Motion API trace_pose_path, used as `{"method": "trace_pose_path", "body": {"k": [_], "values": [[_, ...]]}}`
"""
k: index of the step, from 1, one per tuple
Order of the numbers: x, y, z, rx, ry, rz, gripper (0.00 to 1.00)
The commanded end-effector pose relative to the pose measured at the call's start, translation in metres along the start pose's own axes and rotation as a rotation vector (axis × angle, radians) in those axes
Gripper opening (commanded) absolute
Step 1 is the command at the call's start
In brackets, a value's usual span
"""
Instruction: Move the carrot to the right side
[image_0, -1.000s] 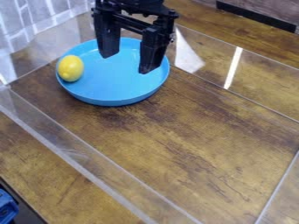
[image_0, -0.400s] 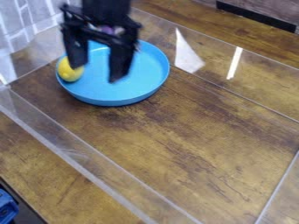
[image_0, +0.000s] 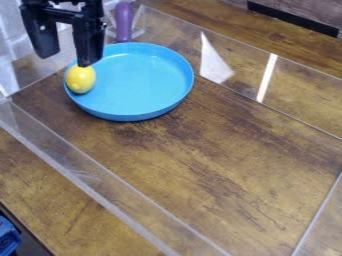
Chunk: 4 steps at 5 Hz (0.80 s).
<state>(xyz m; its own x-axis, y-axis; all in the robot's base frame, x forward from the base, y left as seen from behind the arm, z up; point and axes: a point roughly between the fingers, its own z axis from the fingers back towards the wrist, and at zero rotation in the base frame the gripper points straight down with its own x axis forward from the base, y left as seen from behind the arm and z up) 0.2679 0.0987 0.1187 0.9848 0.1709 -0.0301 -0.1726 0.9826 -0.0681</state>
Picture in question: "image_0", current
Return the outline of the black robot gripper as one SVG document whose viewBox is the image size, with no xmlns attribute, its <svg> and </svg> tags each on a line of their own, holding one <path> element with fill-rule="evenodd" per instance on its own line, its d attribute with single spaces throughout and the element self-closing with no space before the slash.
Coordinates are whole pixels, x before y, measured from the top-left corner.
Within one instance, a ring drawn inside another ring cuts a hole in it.
<svg viewBox="0 0 342 256">
<path fill-rule="evenodd" d="M 18 9 L 34 53 L 41 59 L 60 51 L 53 21 L 70 20 L 77 65 L 86 67 L 101 59 L 106 27 L 101 19 L 101 0 L 21 0 Z"/>
</svg>

